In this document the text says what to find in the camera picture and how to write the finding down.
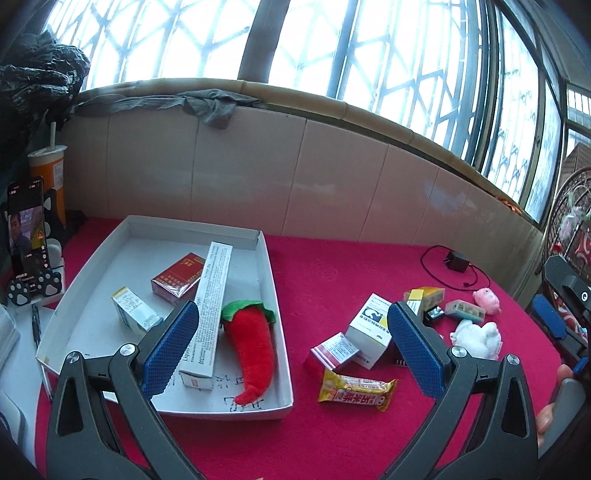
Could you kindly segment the person's right hand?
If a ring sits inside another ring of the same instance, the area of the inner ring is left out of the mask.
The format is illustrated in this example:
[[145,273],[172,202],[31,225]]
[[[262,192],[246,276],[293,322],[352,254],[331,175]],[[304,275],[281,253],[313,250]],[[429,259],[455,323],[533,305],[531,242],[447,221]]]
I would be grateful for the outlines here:
[[[560,389],[562,383],[566,379],[571,379],[572,377],[573,377],[572,369],[569,366],[562,364],[557,369],[557,384],[556,384],[557,389]],[[538,415],[536,416],[536,431],[537,431],[538,449],[542,448],[542,446],[544,444],[545,434],[553,421],[554,407],[555,407],[554,402],[549,403],[543,409],[541,409],[540,412],[538,413]]]

